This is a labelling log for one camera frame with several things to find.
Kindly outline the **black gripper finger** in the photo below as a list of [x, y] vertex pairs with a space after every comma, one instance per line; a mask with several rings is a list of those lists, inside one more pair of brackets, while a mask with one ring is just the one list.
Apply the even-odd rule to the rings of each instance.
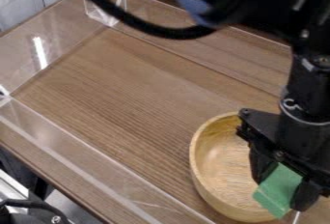
[[261, 184], [277, 167], [275, 152], [257, 144], [252, 144], [249, 149], [252, 178]]
[[309, 210], [324, 193], [323, 185], [316, 179], [303, 179], [292, 188], [291, 208], [296, 211]]

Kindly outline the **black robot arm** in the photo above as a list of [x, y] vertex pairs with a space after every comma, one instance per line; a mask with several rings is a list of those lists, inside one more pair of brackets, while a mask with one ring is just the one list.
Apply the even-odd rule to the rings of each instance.
[[305, 211], [330, 197], [330, 0], [177, 0], [196, 21], [181, 28], [140, 18], [112, 0], [90, 1], [154, 37], [194, 40], [242, 25], [289, 42], [293, 64], [280, 111], [241, 110], [238, 135], [250, 147], [258, 184], [280, 165], [301, 176], [289, 198], [293, 210]]

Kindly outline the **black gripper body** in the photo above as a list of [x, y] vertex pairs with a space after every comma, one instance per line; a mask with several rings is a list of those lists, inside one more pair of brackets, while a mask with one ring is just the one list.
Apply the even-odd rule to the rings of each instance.
[[238, 136], [248, 145], [257, 144], [275, 152], [277, 163], [304, 179], [316, 179], [330, 196], [330, 117], [312, 116], [300, 105], [280, 102], [280, 113], [252, 108], [238, 112]]

